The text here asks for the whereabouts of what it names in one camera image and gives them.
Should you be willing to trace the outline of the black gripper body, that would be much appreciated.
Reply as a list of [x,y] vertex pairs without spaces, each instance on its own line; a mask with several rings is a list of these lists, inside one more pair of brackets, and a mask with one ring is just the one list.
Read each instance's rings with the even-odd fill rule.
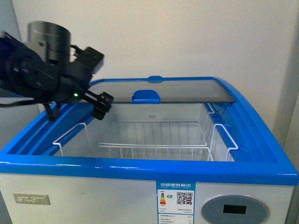
[[89,88],[93,76],[91,60],[76,59],[69,64],[68,74],[60,75],[58,86],[44,103],[47,118],[55,121],[61,104],[75,104],[82,99]]

